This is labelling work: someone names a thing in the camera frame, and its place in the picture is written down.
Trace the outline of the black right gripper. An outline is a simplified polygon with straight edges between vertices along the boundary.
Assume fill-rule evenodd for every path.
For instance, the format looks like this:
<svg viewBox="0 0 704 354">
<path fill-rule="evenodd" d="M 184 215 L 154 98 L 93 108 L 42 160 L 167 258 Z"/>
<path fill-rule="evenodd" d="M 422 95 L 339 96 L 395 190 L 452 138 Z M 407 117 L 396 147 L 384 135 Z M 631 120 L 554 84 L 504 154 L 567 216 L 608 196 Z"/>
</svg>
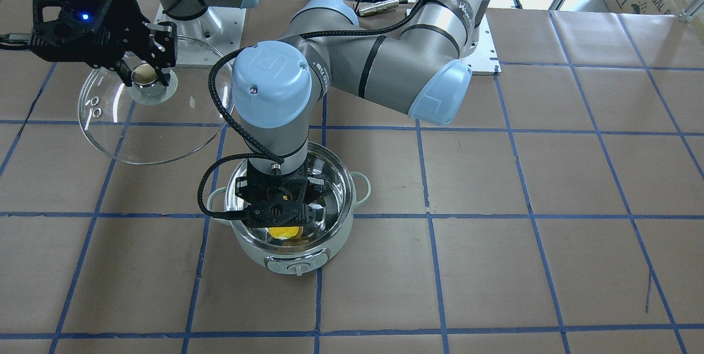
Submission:
<svg viewBox="0 0 704 354">
<path fill-rule="evenodd" d="M 86 63 L 114 70 L 126 87 L 133 71 L 123 61 L 131 52 L 168 86 L 176 64 L 174 23 L 152 24 L 137 0 L 33 0 L 29 49 L 53 63 Z"/>
</svg>

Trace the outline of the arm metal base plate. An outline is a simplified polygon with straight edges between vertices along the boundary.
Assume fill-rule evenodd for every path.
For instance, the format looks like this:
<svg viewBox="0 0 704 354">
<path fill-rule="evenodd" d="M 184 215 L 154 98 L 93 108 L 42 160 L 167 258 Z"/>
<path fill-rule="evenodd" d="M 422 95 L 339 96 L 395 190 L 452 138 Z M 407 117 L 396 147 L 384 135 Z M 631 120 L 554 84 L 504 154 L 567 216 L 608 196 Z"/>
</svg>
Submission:
<svg viewBox="0 0 704 354">
<path fill-rule="evenodd" d="M 210 68 L 240 47 L 247 12 L 244 8 L 210 7 L 200 18 L 178 21 L 166 16 L 159 6 L 155 21 L 173 21 L 178 26 L 179 68 Z"/>
<path fill-rule="evenodd" d="M 472 44 L 472 53 L 460 58 L 464 64 L 467 64 L 475 76 L 500 74 L 502 71 L 491 28 L 488 23 L 489 20 L 488 15 L 485 14 L 480 23 L 480 27 L 475 30 L 476 42 Z"/>
</svg>

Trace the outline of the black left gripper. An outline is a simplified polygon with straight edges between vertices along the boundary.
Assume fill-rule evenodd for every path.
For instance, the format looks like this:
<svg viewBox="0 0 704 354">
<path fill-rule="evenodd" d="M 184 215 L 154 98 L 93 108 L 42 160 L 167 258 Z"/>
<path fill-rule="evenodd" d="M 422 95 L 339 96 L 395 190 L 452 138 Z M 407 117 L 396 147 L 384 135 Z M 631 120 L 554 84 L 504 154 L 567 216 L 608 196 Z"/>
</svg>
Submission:
<svg viewBox="0 0 704 354">
<path fill-rule="evenodd" d="M 235 179 L 234 194 L 245 206 L 234 215 L 249 228 L 309 226 L 315 216 L 312 204 L 325 191 L 321 176 L 269 176 L 249 170 Z"/>
</svg>

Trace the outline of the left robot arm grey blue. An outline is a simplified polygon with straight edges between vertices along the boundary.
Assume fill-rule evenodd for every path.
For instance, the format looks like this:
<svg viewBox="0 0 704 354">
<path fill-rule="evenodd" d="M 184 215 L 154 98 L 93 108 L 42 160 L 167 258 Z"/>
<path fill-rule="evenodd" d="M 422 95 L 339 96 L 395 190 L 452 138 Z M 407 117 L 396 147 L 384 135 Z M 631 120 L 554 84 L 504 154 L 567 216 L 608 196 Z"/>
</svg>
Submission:
<svg viewBox="0 0 704 354">
<path fill-rule="evenodd" d="M 232 61 L 236 123 L 249 168 L 235 193 L 243 211 L 201 210 L 248 227 L 302 226 L 321 179 L 302 177 L 309 152 L 310 111 L 331 87 L 435 125 L 456 116 L 472 78 L 477 23 L 489 0 L 416 0 L 408 16 L 363 29 L 342 0 L 311 0 L 285 35 L 224 57 Z"/>
</svg>

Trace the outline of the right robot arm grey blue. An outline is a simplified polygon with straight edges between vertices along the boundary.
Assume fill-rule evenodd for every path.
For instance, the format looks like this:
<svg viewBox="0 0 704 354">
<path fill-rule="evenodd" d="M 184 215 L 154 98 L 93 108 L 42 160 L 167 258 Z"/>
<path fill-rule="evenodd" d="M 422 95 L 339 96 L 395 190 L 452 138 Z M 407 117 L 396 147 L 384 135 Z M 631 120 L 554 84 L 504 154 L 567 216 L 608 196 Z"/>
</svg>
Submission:
<svg viewBox="0 0 704 354">
<path fill-rule="evenodd" d="M 133 53 L 150 66 L 153 81 L 166 86 L 176 65 L 177 21 L 203 16 L 210 7 L 253 8 L 259 0 L 161 0 L 165 23 L 153 24 L 136 0 L 33 0 L 32 33 L 18 36 L 24 48 L 50 63 L 85 63 L 115 71 L 136 84 L 124 61 Z"/>
</svg>

